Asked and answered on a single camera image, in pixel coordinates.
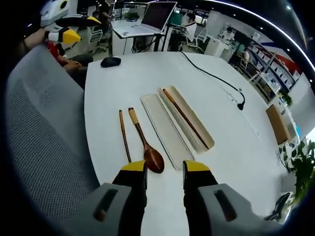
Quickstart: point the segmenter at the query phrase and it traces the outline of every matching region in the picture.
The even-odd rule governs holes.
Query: spoon handle
[[[138,121],[138,118],[137,118],[136,112],[134,111],[134,108],[133,107],[129,107],[128,108],[128,112],[129,112],[130,118],[132,120],[132,123],[134,124],[134,126],[136,127],[136,129],[138,131],[138,134],[139,134],[140,139],[141,139],[141,141],[143,143],[143,146],[145,146],[147,144],[147,140],[144,137],[144,134],[143,134],[142,129],[140,127],[140,123]]]

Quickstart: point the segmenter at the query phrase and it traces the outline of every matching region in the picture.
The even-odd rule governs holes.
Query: chopstick
[[[128,158],[129,163],[130,163],[131,158],[130,158],[130,153],[129,153],[128,144],[127,144],[127,138],[126,138],[126,132],[125,132],[125,125],[124,125],[124,118],[123,118],[123,111],[122,110],[119,110],[119,119],[120,119],[120,126],[121,126],[122,133],[123,133],[123,139],[124,139],[125,149],[126,149],[126,153],[127,153],[127,158]]]
[[[175,102],[175,100],[173,99],[173,97],[168,93],[168,91],[166,91],[166,89],[163,89],[163,92],[165,93],[165,95],[167,96],[167,98],[171,101],[171,103],[173,103],[173,105],[175,106],[175,108],[177,109],[177,111],[182,115],[182,117],[184,118],[184,120],[187,122],[187,124],[191,127],[191,129],[195,132],[195,134],[197,135],[198,139],[201,140],[202,144],[207,148],[208,146],[206,145],[205,141],[203,141],[202,137],[200,136],[200,134],[198,133],[198,131],[195,129],[195,127],[193,126],[193,124],[190,122],[190,120],[187,118],[187,116],[184,114],[184,112],[182,111],[182,109],[177,105],[177,103]]]

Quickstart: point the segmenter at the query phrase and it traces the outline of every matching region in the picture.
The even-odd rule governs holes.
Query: laptop
[[[113,27],[113,30],[121,38],[162,34],[176,4],[176,1],[152,2],[149,4],[141,23],[133,22],[128,26]]]

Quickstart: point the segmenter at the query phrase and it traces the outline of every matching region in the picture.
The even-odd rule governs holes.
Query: gray mesh chair
[[[84,91],[43,45],[14,68],[6,91],[8,139],[25,190],[63,220],[99,187],[88,149]]]

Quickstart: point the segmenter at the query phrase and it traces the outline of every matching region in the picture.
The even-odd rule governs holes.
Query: spoon
[[[134,126],[136,127],[138,134],[140,136],[140,139],[143,143],[143,147],[144,147],[144,160],[146,161],[146,164],[148,166],[148,168],[155,172],[155,173],[162,173],[164,170],[164,160],[163,157],[161,156],[161,154],[155,150],[153,147],[151,147],[146,138],[144,137],[144,134],[142,132],[142,129],[140,127],[140,123],[138,121],[136,112],[134,111],[133,107],[130,107],[128,109],[129,111],[129,115],[130,118],[134,124]]]

